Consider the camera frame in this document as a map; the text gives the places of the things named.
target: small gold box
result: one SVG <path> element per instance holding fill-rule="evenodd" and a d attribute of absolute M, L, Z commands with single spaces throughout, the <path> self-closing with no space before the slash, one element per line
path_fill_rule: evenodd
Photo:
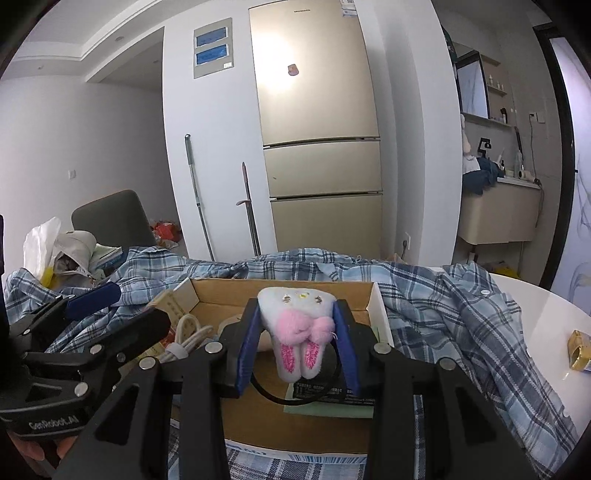
<path fill-rule="evenodd" d="M 569 365 L 579 372 L 591 372 L 591 337 L 575 330 L 569 338 Z"/>

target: pink bow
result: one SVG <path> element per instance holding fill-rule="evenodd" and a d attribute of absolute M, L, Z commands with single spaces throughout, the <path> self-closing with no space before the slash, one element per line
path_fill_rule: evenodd
<path fill-rule="evenodd" d="M 335 322 L 330 317 L 313 318 L 299 310 L 284 310 L 275 325 L 275 336 L 284 345 L 299 345 L 309 340 L 324 345 L 330 343 Z"/>

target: blue gripper pad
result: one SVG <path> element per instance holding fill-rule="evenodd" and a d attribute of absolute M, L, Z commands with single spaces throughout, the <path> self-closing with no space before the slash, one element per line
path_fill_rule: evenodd
<path fill-rule="evenodd" d="M 349 322 L 353 319 L 347 302 L 338 300 L 333 306 L 333 320 L 335 321 L 335 333 L 337 336 L 336 346 L 339 353 L 340 363 L 343 367 L 343 376 L 347 388 L 353 395 L 361 393 L 359 382 L 359 371 L 357 367 L 357 355 L 349 336 Z"/>
<path fill-rule="evenodd" d="M 120 298 L 121 289 L 117 283 L 108 282 L 68 301 L 64 316 L 68 320 L 80 321 L 113 305 Z"/>
<path fill-rule="evenodd" d="M 261 309 L 258 306 L 257 299 L 250 299 L 242 315 L 241 322 L 248 322 L 248 328 L 243 337 L 236 366 L 236 389 L 240 395 L 251 382 L 256 349 L 263 331 Z"/>

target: refrigerator drawer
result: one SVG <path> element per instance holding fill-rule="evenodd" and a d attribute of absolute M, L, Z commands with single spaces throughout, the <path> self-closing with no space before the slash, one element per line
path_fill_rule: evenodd
<path fill-rule="evenodd" d="M 378 137 L 361 25 L 339 0 L 250 9 L 264 145 Z"/>
<path fill-rule="evenodd" d="M 350 195 L 271 202 L 279 251 L 324 248 L 380 258 L 382 195 Z"/>
<path fill-rule="evenodd" d="M 382 190 L 379 142 L 334 142 L 265 150 L 271 197 Z"/>

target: white cable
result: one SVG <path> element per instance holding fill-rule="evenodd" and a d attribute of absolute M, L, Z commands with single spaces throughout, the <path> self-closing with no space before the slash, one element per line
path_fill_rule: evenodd
<path fill-rule="evenodd" d="M 183 335 L 186 322 L 191 322 L 193 324 L 192 330 L 195 330 L 194 333 L 189 336 L 189 338 L 184 338 Z M 186 358 L 186 356 L 183 354 L 183 351 L 186 352 L 186 355 L 190 354 L 212 330 L 213 327 L 211 325 L 201 327 L 199 321 L 190 313 L 183 315 L 183 317 L 181 317 L 181 319 L 178 321 L 177 331 L 174 336 L 174 343 L 171 344 L 172 347 L 170 349 L 167 347 L 166 351 L 158 357 L 158 360 L 160 360 L 160 363 L 165 363 L 177 360 L 180 358 L 179 356 Z"/>

